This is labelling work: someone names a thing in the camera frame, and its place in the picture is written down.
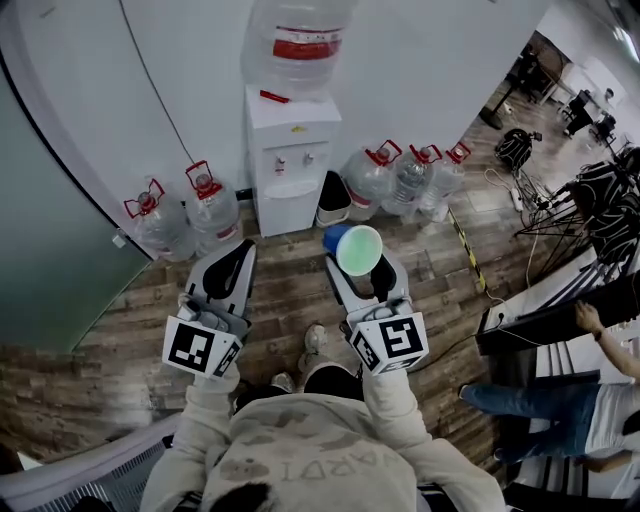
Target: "plastic cup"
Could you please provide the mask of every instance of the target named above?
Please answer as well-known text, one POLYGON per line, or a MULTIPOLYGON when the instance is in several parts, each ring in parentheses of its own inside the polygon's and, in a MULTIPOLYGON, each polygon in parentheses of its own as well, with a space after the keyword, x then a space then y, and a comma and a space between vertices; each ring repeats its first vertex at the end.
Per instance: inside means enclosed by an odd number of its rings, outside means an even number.
POLYGON ((370 226, 331 226, 325 232, 323 245, 335 255, 342 271, 353 277, 371 272, 382 257, 382 238, 370 226))

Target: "sleeve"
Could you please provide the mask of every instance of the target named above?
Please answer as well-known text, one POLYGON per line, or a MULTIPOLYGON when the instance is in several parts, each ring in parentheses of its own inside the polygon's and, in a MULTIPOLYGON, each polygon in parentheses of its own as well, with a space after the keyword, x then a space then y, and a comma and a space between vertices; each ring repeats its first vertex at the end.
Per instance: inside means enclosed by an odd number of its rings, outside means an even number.
POLYGON ((460 512, 505 510, 498 482, 445 439, 427 432, 404 370, 363 376, 364 398, 380 439, 409 462, 419 483, 436 483, 460 512))
POLYGON ((222 379, 196 377, 193 386, 187 388, 187 406, 173 437, 173 447, 162 455, 149 475, 140 505, 142 512, 171 511, 181 496, 204 490, 205 458, 216 460, 229 446, 229 393, 239 380, 233 363, 222 379))

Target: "backpack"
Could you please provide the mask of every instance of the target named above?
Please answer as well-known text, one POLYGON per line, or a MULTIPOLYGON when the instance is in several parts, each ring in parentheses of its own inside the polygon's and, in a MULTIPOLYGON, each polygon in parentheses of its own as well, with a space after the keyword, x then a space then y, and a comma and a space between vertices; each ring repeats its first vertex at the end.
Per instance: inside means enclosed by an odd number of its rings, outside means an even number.
POLYGON ((536 140, 542 140, 542 136, 537 132, 529 134, 521 128, 509 130, 495 147, 496 157, 506 163, 512 172, 518 172, 531 157, 532 137, 536 140))

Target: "plastic water bottle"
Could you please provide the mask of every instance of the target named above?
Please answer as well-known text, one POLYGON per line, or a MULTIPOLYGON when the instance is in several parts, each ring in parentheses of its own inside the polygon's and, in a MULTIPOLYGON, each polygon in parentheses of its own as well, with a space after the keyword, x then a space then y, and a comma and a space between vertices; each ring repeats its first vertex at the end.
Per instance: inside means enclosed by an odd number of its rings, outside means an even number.
POLYGON ((449 208, 449 196, 462 185, 464 168, 462 162, 471 155, 471 150, 462 142, 445 152, 441 161, 433 166, 433 178, 420 199, 420 210, 434 222, 442 222, 449 208))
POLYGON ((184 261, 193 256, 195 241, 184 208, 165 195, 155 179, 148 192, 137 200, 125 201, 124 207, 136 221, 134 236, 142 245, 168 261, 184 261))
POLYGON ((186 174, 195 191, 187 200, 187 215, 196 236, 196 254, 203 257, 242 236, 240 208, 233 189, 213 177, 205 160, 186 174))
POLYGON ((398 145, 388 140, 375 153, 365 149, 349 159, 341 174, 351 196, 351 220, 369 220, 382 201, 391 195, 395 178, 389 166, 401 154, 398 145), (393 158, 391 150, 396 153, 393 158))
POLYGON ((256 0, 242 50, 245 82, 291 100, 327 96, 357 0, 256 0))
POLYGON ((417 201, 422 196, 433 175, 432 163, 442 159, 442 153, 435 146, 425 146, 411 150, 398 159, 394 166, 395 189, 390 198, 382 202, 382 208, 393 215, 408 215, 415 211, 417 201))

